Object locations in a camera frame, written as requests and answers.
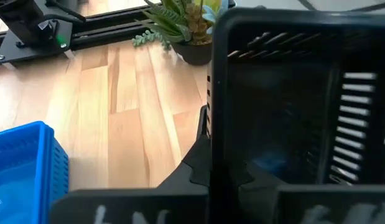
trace wooden floor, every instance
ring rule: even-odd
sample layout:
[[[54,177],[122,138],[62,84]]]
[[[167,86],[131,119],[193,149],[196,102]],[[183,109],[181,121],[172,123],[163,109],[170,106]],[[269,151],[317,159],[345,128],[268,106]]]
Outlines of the wooden floor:
[[[105,7],[88,3],[81,12]],[[75,53],[74,61],[35,60],[17,72],[0,67],[0,131],[37,120],[54,128],[70,157],[71,190],[158,186],[195,142],[207,67],[189,66],[160,44]]]

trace blue plastic basket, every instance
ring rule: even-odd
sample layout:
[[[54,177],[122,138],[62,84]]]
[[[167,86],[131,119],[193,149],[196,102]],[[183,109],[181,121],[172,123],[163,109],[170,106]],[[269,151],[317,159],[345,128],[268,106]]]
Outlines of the blue plastic basket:
[[[41,121],[0,132],[0,224],[49,222],[68,193],[68,156]]]

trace potted plant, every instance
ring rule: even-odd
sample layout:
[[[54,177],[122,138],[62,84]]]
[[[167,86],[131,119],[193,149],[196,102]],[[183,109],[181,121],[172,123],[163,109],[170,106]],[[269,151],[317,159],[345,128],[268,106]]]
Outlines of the potted plant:
[[[150,30],[133,39],[133,46],[159,40],[165,50],[174,51],[191,65],[211,60],[211,34],[216,19],[228,9],[228,0],[161,0],[143,13],[153,22],[141,22]]]

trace black plant pot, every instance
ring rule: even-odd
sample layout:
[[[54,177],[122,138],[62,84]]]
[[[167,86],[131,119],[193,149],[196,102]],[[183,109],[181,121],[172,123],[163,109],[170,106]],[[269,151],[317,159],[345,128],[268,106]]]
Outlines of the black plant pot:
[[[171,44],[174,51],[190,65],[206,65],[211,60],[211,43],[205,45]]]

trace black plastic basket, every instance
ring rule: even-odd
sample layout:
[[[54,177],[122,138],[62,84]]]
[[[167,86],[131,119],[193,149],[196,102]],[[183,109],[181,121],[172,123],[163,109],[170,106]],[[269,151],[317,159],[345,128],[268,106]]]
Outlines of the black plastic basket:
[[[259,185],[384,184],[385,16],[228,11],[207,115],[213,170],[236,186],[263,169]]]

